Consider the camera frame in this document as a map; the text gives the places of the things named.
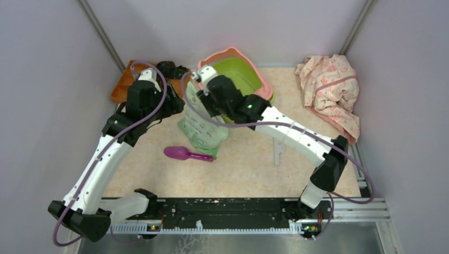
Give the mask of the green cat litter bag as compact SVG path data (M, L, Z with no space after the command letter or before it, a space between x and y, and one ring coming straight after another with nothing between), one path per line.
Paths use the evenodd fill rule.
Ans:
M178 127L198 152L216 158L221 143L228 137L229 130L225 126L212 124L195 113L199 111L203 115L208 114L196 95L197 91L192 82L187 83L184 100L189 101L194 110L185 106L185 116L178 122Z

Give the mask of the purple plastic scoop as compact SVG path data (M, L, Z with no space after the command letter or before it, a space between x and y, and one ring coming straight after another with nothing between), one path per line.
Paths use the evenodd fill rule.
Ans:
M177 160L187 160L187 159L196 159L207 162L213 162L214 157L211 155L205 155L201 153L190 152L188 148L184 146L170 146L166 147L164 150L164 155L169 158L177 159Z

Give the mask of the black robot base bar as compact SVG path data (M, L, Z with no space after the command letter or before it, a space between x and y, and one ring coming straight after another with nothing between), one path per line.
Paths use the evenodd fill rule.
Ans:
M291 222L322 222L331 217L330 201L316 208L298 198L165 198L150 202L133 220L161 220L163 229L287 229Z

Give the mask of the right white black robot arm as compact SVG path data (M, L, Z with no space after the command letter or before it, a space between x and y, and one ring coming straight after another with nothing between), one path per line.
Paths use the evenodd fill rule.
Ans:
M298 211L301 216L312 218L319 211L321 200L336 189L346 167L347 139L308 131L262 97L243 95L224 75L201 75L196 80L202 83L203 89L197 95L210 116L226 115L234 123L269 135L310 160L315 169L300 196Z

